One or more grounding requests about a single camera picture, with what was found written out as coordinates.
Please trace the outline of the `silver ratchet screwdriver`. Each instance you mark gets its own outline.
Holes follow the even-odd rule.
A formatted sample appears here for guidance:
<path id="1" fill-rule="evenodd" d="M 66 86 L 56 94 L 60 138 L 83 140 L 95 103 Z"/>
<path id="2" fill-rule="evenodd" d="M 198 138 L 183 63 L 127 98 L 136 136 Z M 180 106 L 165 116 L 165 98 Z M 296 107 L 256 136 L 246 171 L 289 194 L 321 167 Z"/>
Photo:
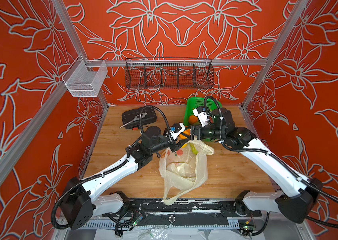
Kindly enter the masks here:
<path id="1" fill-rule="evenodd" d="M 143 112 L 142 114 L 135 116 L 132 120 L 130 120 L 129 122 L 126 122 L 125 124 L 120 126 L 120 129 L 124 128 L 128 124 L 131 124 L 132 122 L 139 121 L 140 118 L 144 118 L 146 115 L 147 115 L 147 113 Z"/>

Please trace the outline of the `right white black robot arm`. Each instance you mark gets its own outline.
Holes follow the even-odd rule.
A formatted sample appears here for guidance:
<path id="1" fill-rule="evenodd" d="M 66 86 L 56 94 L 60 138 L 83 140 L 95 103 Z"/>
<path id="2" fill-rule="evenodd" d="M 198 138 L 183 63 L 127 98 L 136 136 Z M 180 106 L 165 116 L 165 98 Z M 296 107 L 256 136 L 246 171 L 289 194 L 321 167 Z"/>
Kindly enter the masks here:
<path id="1" fill-rule="evenodd" d="M 237 127 L 229 110 L 222 108 L 212 96 L 192 110 L 200 122 L 191 126 L 190 133 L 198 140 L 210 139 L 220 143 L 226 150 L 237 152 L 255 163 L 279 187 L 274 193 L 243 191 L 235 199 L 235 210 L 245 216 L 251 211 L 280 213 L 288 220 L 300 224 L 304 220 L 337 228 L 338 224 L 328 223 L 309 216 L 320 196 L 338 204 L 338 198 L 322 190 L 323 183 L 308 178 L 296 171 L 271 152 L 248 128 Z"/>

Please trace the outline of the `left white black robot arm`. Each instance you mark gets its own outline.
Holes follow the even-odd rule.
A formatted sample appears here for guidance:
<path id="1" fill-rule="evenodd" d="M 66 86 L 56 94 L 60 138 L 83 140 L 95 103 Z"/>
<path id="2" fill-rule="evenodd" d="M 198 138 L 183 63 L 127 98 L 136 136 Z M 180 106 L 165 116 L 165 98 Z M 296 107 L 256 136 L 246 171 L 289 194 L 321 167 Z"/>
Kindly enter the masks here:
<path id="1" fill-rule="evenodd" d="M 145 106 L 140 113 L 143 114 L 145 110 L 160 113 L 165 121 L 166 131 L 162 132 L 157 126 L 144 129 L 140 123 L 141 135 L 125 148 L 125 155 L 117 162 L 90 177 L 69 180 L 52 209 L 51 224 L 55 229 L 76 230 L 95 214 L 119 212 L 124 208 L 126 199 L 120 193 L 114 193 L 105 201 L 100 201 L 98 198 L 102 193 L 123 178 L 142 169 L 153 160 L 154 154 L 159 154 L 167 148 L 175 152 L 186 143 L 186 140 L 179 139 L 180 135 L 186 135 L 185 131 L 189 129 L 186 125 L 183 123 L 169 125 L 164 112 L 156 106 Z"/>

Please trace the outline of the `yellow apple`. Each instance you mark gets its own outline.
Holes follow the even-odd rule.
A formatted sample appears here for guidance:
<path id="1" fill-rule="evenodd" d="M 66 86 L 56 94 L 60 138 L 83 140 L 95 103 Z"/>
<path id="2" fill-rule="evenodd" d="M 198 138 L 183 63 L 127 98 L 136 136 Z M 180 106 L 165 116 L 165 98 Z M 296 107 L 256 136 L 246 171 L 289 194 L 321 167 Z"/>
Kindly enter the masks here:
<path id="1" fill-rule="evenodd" d="M 190 144 L 190 147 L 191 147 L 191 151 L 194 155 L 197 155 L 198 154 L 198 150 L 196 148 L 196 145 L 194 144 Z"/>

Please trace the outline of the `orange fruit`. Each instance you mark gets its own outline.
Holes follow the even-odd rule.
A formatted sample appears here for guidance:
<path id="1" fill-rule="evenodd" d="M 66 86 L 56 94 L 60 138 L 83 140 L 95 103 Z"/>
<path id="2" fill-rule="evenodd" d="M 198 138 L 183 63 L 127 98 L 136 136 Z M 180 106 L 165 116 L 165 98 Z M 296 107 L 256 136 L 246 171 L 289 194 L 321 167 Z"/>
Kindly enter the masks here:
<path id="1" fill-rule="evenodd" d="M 188 124 L 189 125 L 198 125 L 199 124 L 199 119 L 197 116 L 195 115 L 191 115 L 188 118 Z"/>
<path id="2" fill-rule="evenodd" d="M 191 139 L 191 129 L 187 129 L 178 136 L 180 140 Z"/>

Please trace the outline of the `translucent plastic bag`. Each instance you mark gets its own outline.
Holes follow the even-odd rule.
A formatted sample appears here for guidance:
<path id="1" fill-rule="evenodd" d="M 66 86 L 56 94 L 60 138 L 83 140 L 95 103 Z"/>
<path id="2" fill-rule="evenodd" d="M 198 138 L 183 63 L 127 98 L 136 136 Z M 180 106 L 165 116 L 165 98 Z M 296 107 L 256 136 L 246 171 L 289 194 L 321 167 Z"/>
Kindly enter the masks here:
<path id="1" fill-rule="evenodd" d="M 194 155 L 190 144 L 196 145 L 198 154 Z M 175 201 L 199 188 L 208 180 L 207 157 L 214 154 L 214 148 L 203 141 L 187 142 L 180 150 L 163 151 L 159 161 L 159 172 L 164 179 L 163 202 L 171 206 Z"/>

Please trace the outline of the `small circuit board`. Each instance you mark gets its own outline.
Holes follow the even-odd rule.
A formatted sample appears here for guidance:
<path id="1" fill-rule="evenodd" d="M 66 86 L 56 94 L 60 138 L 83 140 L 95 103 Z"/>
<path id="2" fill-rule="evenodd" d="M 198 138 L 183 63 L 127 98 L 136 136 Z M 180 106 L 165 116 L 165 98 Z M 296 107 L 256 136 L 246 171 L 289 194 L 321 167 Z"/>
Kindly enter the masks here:
<path id="1" fill-rule="evenodd" d="M 240 230 L 239 230 L 240 234 L 243 236 L 250 236 L 255 231 L 255 226 L 250 223 L 240 222 L 239 226 L 240 226 Z"/>

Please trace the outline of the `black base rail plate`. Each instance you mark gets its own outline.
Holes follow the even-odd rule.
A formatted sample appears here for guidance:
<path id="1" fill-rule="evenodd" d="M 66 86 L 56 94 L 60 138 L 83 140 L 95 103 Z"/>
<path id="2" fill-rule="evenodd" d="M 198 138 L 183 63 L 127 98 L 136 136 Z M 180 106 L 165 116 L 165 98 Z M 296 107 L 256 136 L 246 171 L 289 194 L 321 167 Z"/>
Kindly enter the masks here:
<path id="1" fill-rule="evenodd" d="M 240 225 L 247 221 L 250 225 L 259 224 L 266 218 L 260 211 L 240 216 L 236 213 L 234 199 L 178 199 L 167 206 L 162 199 L 130 199 L 130 208 L 142 220 L 142 226 L 173 227 L 227 227 L 233 229 L 238 220 Z"/>

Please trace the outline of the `black tool case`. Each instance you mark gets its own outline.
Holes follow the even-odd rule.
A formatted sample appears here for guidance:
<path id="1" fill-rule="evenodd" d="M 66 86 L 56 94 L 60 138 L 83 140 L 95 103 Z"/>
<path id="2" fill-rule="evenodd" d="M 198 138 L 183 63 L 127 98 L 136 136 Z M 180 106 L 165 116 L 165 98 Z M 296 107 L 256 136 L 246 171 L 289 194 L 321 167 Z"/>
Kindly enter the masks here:
<path id="1" fill-rule="evenodd" d="M 137 108 L 128 110 L 122 113 L 122 126 L 127 130 L 139 128 L 140 127 L 140 118 L 142 118 L 142 126 L 146 126 L 157 121 L 157 115 L 154 109 L 152 108 Z"/>

